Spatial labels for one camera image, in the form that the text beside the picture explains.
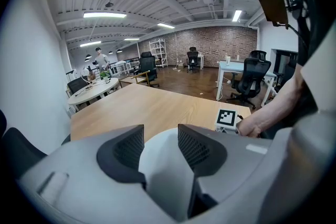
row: human arm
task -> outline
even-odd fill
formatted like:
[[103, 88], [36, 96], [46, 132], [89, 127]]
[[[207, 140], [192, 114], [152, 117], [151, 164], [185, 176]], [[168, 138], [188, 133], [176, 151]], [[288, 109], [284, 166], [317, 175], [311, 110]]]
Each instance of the human arm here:
[[302, 94], [301, 68], [301, 65], [296, 65], [293, 77], [285, 83], [272, 102], [239, 123], [238, 129], [241, 135], [257, 137], [262, 131], [289, 115]]
[[104, 55], [104, 60], [106, 62], [105, 69], [108, 70], [110, 68], [110, 60], [106, 55]]

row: white shelf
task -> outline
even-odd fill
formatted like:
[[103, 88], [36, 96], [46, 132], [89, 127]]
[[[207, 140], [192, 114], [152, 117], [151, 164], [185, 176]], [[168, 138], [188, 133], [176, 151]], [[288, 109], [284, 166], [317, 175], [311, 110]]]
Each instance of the white shelf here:
[[154, 42], [149, 42], [149, 49], [153, 56], [159, 56], [161, 58], [161, 67], [167, 67], [167, 53], [166, 53], [166, 42], [165, 40], [157, 40]]

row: hand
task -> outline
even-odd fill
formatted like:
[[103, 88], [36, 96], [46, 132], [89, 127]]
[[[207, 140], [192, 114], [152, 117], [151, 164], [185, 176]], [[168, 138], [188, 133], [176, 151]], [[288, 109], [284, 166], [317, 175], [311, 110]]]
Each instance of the hand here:
[[239, 122], [237, 128], [242, 136], [258, 137], [261, 133], [261, 129], [254, 122], [251, 122], [249, 117]]

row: wooden floor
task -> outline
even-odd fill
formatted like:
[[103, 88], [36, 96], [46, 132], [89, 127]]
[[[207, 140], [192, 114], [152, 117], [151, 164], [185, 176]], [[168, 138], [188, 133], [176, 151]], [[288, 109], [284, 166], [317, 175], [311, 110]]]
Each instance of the wooden floor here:
[[[187, 94], [199, 98], [205, 98], [209, 100], [216, 101], [217, 95], [217, 76], [218, 68], [203, 68], [202, 71], [193, 71], [187, 73], [187, 69], [181, 69], [181, 71], [173, 70], [173, 67], [160, 68], [157, 71], [158, 78], [154, 83], [159, 83], [162, 90], [178, 92], [182, 94]], [[227, 79], [232, 78], [231, 73], [224, 73], [224, 77]], [[240, 79], [241, 74], [236, 76], [236, 79]], [[231, 84], [226, 84], [226, 79], [223, 79], [223, 97], [220, 99], [220, 102], [225, 102], [226, 99], [230, 98], [232, 92], [238, 93], [235, 89], [231, 88]], [[256, 97], [250, 99], [250, 101], [256, 106], [255, 110], [252, 110], [252, 105], [244, 103], [243, 106], [247, 106], [251, 109], [251, 112], [257, 111], [260, 109], [260, 104], [264, 99], [266, 93], [266, 86], [262, 85], [262, 89]], [[240, 105], [239, 101], [229, 101], [232, 104]]]

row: man in gray shirt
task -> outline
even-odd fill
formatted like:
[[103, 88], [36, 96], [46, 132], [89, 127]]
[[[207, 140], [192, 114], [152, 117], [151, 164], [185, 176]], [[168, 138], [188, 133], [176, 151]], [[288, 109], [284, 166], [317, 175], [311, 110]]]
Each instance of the man in gray shirt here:
[[96, 63], [97, 63], [97, 67], [99, 69], [100, 72], [104, 71], [104, 70], [108, 70], [112, 76], [112, 70], [110, 68], [110, 60], [109, 58], [105, 55], [101, 53], [101, 49], [98, 47], [96, 48], [96, 52], [98, 54], [98, 56], [96, 57]]

